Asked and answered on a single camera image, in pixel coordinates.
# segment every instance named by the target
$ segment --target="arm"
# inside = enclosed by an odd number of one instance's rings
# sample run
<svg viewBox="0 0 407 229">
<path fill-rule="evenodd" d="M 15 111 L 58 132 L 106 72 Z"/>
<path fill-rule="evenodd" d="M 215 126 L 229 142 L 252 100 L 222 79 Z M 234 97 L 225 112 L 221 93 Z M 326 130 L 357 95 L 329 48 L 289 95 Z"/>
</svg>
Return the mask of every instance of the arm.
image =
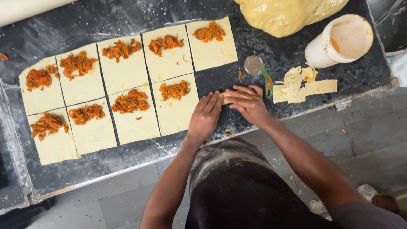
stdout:
<svg viewBox="0 0 407 229">
<path fill-rule="evenodd" d="M 366 202 L 339 169 L 307 142 L 271 117 L 264 105 L 263 90 L 234 86 L 225 97 L 250 123 L 263 129 L 276 143 L 293 171 L 321 199 L 328 211 L 346 202 Z"/>
<path fill-rule="evenodd" d="M 172 228 L 192 163 L 202 142 L 216 129 L 222 100 L 223 95 L 216 91 L 196 105 L 181 147 L 151 193 L 140 228 Z"/>
</svg>

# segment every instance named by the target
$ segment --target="pizza cutter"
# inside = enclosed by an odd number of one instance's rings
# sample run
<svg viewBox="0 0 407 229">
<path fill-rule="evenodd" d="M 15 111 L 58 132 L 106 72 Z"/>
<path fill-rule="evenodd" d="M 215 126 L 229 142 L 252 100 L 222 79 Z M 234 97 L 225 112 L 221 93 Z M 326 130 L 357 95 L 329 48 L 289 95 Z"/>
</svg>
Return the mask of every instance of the pizza cutter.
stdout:
<svg viewBox="0 0 407 229">
<path fill-rule="evenodd" d="M 264 76 L 264 96 L 270 99 L 273 96 L 273 81 L 267 73 L 263 60 L 255 55 L 249 56 L 245 60 L 245 70 L 251 75 Z"/>
</svg>

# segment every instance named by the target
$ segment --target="work table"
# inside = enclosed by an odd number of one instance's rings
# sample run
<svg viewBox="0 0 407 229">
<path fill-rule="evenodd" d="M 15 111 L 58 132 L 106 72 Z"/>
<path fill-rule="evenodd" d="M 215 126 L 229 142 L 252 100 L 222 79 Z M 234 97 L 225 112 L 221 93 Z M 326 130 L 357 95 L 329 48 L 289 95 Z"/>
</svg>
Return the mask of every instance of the work table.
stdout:
<svg viewBox="0 0 407 229">
<path fill-rule="evenodd" d="M 134 35 L 164 26 L 197 20 L 216 20 L 229 15 L 238 62 L 195 72 L 199 98 L 233 85 L 255 84 L 264 79 L 248 75 L 246 57 L 258 55 L 274 81 L 282 81 L 292 67 L 305 65 L 304 50 L 333 19 L 348 13 L 364 17 L 372 26 L 364 0 L 349 1 L 338 13 L 305 26 L 284 38 L 275 38 L 251 27 L 233 0 L 215 1 L 77 1 L 72 4 L 0 28 L 0 53 L 10 57 L 0 62 L 0 152 L 10 184 L 0 189 L 0 211 L 25 207 L 44 198 L 94 183 L 173 156 L 186 131 L 82 155 L 80 159 L 41 166 L 28 126 L 19 74 L 44 57 L 57 55 L 106 39 Z M 306 102 L 273 104 L 265 100 L 274 117 L 285 120 L 323 109 L 341 101 L 392 87 L 392 75 L 380 40 L 374 35 L 366 55 L 348 64 L 318 69 L 317 80 L 338 79 L 338 92 L 312 95 Z M 241 70 L 242 84 L 239 82 Z M 218 128 L 206 144 L 220 142 L 253 130 L 236 110 L 224 106 Z"/>
</svg>

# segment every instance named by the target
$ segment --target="gray tile floor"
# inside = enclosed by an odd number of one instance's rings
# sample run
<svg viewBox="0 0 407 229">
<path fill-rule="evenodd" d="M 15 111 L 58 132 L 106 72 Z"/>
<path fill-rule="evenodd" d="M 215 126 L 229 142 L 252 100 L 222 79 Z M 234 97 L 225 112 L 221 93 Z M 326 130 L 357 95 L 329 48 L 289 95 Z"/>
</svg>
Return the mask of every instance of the gray tile floor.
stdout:
<svg viewBox="0 0 407 229">
<path fill-rule="evenodd" d="M 382 193 L 407 189 L 407 88 L 354 99 L 336 112 L 323 109 L 284 124 L 332 160 L 354 186 L 370 184 Z M 261 130 L 243 135 L 306 203 L 317 198 L 292 171 Z M 35 218 L 31 229 L 134 229 L 147 199 L 170 159 L 62 194 L 56 207 Z M 186 190 L 174 221 L 184 228 L 189 210 Z"/>
</svg>

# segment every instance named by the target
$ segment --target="hand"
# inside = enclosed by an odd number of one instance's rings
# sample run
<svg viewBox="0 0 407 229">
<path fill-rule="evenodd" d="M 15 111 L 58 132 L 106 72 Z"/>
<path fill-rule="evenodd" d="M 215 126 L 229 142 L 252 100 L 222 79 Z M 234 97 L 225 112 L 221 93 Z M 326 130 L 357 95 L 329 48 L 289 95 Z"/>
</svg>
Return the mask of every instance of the hand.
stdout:
<svg viewBox="0 0 407 229">
<path fill-rule="evenodd" d="M 222 110 L 222 101 L 223 95 L 219 95 L 219 91 L 202 97 L 192 113 L 186 139 L 201 144 L 215 131 Z"/>
<path fill-rule="evenodd" d="M 229 108 L 238 110 L 248 122 L 262 128 L 271 118 L 262 99 L 263 89 L 256 85 L 249 85 L 249 88 L 233 86 L 233 89 L 226 89 L 226 93 L 231 95 L 225 97 L 232 103 Z"/>
</svg>

